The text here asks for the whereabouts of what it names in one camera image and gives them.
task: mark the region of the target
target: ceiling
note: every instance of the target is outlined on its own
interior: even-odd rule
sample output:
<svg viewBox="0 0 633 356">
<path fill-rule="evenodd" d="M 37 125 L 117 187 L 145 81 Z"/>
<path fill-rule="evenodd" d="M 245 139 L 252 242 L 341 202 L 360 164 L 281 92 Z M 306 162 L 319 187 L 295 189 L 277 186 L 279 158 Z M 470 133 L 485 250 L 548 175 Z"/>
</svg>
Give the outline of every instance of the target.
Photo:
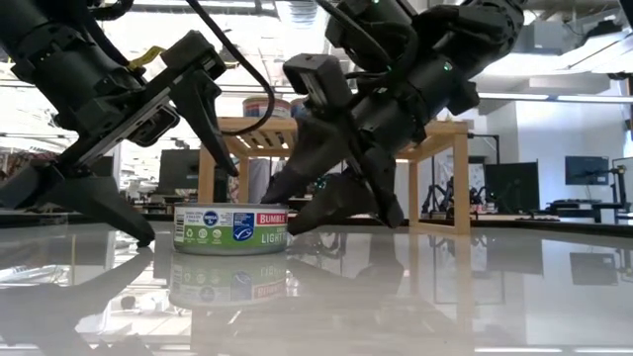
<svg viewBox="0 0 633 356">
<path fill-rule="evenodd" d="M 438 1 L 409 0 L 411 5 L 422 11 Z M 312 1 L 263 1 L 261 8 L 250 1 L 201 1 L 213 13 L 214 20 L 227 31 L 228 37 L 238 45 L 240 51 L 254 67 L 277 87 L 287 87 L 288 81 L 283 75 L 283 62 L 300 52 L 328 52 L 340 57 L 345 70 L 352 69 L 351 63 L 340 50 L 332 48 L 323 33 L 327 16 Z M 614 0 L 530 0 L 529 14 L 541 20 L 586 16 L 598 11 L 617 7 Z M 134 10 L 122 19 L 103 24 L 104 31 L 111 41 L 129 59 L 141 56 L 153 45 L 170 47 L 188 31 L 202 32 L 217 49 L 222 48 L 220 41 L 209 31 L 194 14 L 185 11 L 184 0 L 136 0 Z M 252 14 L 259 11 L 259 16 Z M 537 66 L 530 60 L 532 67 Z M 476 78 L 480 91 L 509 91 L 529 81 L 530 73 L 516 75 L 516 70 L 509 66 L 513 75 L 490 75 L 484 73 Z M 150 79 L 164 68 L 158 59 L 147 69 Z M 8 66 L 0 64 L 0 76 L 8 73 Z M 222 95 L 216 101 L 219 116 L 241 116 L 241 102 L 253 91 L 259 91 L 257 82 L 242 68 L 232 69 L 217 81 L 225 88 L 239 93 Z M 288 94 L 284 99 L 293 99 L 296 95 Z M 62 150 L 72 142 L 69 132 L 54 128 L 48 124 L 53 107 L 35 89 L 16 89 L 0 87 L 0 100 L 4 108 L 10 111 L 12 120 L 3 123 L 0 132 L 29 135 L 32 138 L 0 137 L 0 146 L 14 144 L 16 146 L 43 146 L 46 149 Z M 123 149 L 124 169 L 131 170 L 144 179 L 157 178 L 159 156 L 162 149 L 176 148 L 174 138 L 188 143 L 192 148 L 200 145 L 198 139 L 186 123 L 168 132 L 155 146 L 141 148 L 132 143 L 125 143 Z"/>
</svg>

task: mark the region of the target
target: glossy table surface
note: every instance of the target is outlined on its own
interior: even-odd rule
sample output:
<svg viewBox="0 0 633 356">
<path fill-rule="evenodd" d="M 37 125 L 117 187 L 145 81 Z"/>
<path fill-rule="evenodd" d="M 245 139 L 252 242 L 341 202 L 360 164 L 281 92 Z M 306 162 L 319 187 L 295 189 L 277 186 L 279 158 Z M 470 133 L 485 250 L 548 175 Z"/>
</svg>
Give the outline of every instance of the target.
<svg viewBox="0 0 633 356">
<path fill-rule="evenodd" d="M 0 355 L 633 354 L 633 240 L 326 227 L 256 257 L 0 230 Z"/>
</svg>

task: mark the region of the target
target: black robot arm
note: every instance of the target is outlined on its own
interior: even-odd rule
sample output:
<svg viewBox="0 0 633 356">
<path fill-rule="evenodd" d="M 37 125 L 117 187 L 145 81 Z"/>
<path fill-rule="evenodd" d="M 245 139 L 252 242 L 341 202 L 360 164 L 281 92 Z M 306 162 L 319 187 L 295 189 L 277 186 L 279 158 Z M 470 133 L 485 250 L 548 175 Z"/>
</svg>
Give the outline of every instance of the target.
<svg viewBox="0 0 633 356">
<path fill-rule="evenodd" d="M 297 93 L 308 95 L 307 110 L 296 117 L 298 144 L 262 202 L 284 202 L 346 160 L 348 168 L 290 221 L 289 231 L 359 214 L 396 227 L 404 214 L 394 194 L 395 154 L 422 142 L 424 126 L 442 109 L 459 115 L 479 104 L 469 80 L 511 51 L 525 1 L 467 0 L 418 15 L 400 0 L 344 0 L 336 9 L 317 2 L 332 14 L 328 39 L 366 72 L 346 76 L 325 54 L 285 63 Z M 346 81 L 352 76 L 355 94 Z"/>
<path fill-rule="evenodd" d="M 187 2 L 224 42 L 222 31 L 196 0 Z M 54 204 L 111 224 L 147 245 L 154 232 L 119 196 L 112 177 L 94 177 L 88 167 L 124 139 L 151 146 L 183 117 L 216 163 L 237 175 L 222 139 L 214 100 L 226 65 L 199 33 L 190 32 L 161 54 L 167 68 L 150 81 L 108 40 L 96 20 L 115 20 L 134 0 L 109 7 L 100 0 L 2 0 L 0 46 L 15 62 L 16 76 L 35 85 L 55 106 L 55 122 L 79 139 L 53 161 L 32 161 L 0 187 L 5 208 L 29 210 Z M 265 83 L 239 53 L 235 58 Z M 271 116 L 270 86 L 266 115 Z"/>
</svg>

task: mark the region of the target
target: msc logo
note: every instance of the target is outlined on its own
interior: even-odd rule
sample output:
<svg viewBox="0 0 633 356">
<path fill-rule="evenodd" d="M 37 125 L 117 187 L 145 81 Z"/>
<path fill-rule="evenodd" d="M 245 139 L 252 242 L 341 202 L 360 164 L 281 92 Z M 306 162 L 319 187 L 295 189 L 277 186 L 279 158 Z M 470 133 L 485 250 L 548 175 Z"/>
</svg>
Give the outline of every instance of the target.
<svg viewBox="0 0 633 356">
<path fill-rule="evenodd" d="M 257 214 L 257 224 L 284 224 L 286 217 L 285 213 Z"/>
<path fill-rule="evenodd" d="M 235 241 L 246 241 L 253 236 L 253 228 L 249 226 L 238 226 L 233 228 L 233 239 Z"/>
<path fill-rule="evenodd" d="M 206 226 L 214 226 L 218 223 L 218 214 L 216 214 L 216 212 L 206 212 L 203 216 L 203 220 L 205 221 Z"/>
</svg>

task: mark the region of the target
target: wooden shelf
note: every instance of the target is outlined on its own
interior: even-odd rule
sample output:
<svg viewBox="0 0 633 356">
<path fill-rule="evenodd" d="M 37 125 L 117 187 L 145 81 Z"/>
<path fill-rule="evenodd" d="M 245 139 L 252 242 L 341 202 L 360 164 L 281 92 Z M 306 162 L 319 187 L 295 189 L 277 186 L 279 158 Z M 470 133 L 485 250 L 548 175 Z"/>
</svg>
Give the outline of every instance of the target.
<svg viewBox="0 0 633 356">
<path fill-rule="evenodd" d="M 255 122 L 250 118 L 219 118 L 220 128 L 226 131 L 244 129 Z M 237 137 L 226 137 L 231 153 L 238 157 L 289 157 L 295 146 L 297 123 L 292 119 L 272 118 L 259 130 Z M 450 148 L 452 136 L 467 134 L 468 126 L 460 122 L 431 122 L 426 126 L 428 138 L 420 145 L 410 144 L 399 154 L 399 159 L 423 160 Z"/>
<path fill-rule="evenodd" d="M 257 119 L 219 118 L 222 130 L 244 129 Z M 289 157 L 296 142 L 297 123 L 293 119 L 271 118 L 259 130 L 240 137 L 225 136 L 225 142 L 232 154 L 240 158 L 239 201 L 248 202 L 248 157 Z M 427 138 L 422 144 L 410 144 L 397 154 L 398 159 L 409 162 L 409 217 L 419 218 L 418 163 L 424 159 L 453 148 L 455 184 L 455 225 L 442 226 L 422 224 L 417 219 L 409 219 L 411 228 L 436 230 L 443 233 L 470 234 L 470 199 L 468 184 L 468 125 L 463 122 L 433 121 L 426 126 Z M 199 201 L 213 201 L 213 167 L 215 162 L 205 149 L 201 149 Z"/>
</svg>

